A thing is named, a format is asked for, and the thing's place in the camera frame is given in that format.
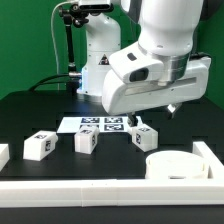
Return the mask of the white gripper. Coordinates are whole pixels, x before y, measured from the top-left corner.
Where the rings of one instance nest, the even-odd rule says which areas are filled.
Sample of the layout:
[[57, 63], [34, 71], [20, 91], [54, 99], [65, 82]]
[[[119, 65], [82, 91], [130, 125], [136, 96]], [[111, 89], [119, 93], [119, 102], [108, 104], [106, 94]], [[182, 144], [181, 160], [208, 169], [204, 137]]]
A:
[[149, 52], [139, 43], [113, 53], [106, 74], [102, 105], [110, 115], [128, 113], [128, 125], [138, 124], [136, 111], [167, 106], [173, 119], [181, 102], [201, 98], [207, 88], [211, 58], [203, 54], [166, 56]]

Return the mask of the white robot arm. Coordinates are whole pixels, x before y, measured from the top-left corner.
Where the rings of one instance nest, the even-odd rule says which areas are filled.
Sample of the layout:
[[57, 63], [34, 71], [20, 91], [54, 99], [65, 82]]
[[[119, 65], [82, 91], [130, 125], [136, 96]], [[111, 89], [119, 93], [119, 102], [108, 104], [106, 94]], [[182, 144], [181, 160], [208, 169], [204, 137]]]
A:
[[96, 12], [118, 4], [141, 32], [132, 45], [113, 53], [103, 84], [102, 105], [110, 115], [135, 113], [201, 98], [211, 57], [193, 53], [198, 23], [212, 17], [224, 0], [79, 0], [80, 9]]

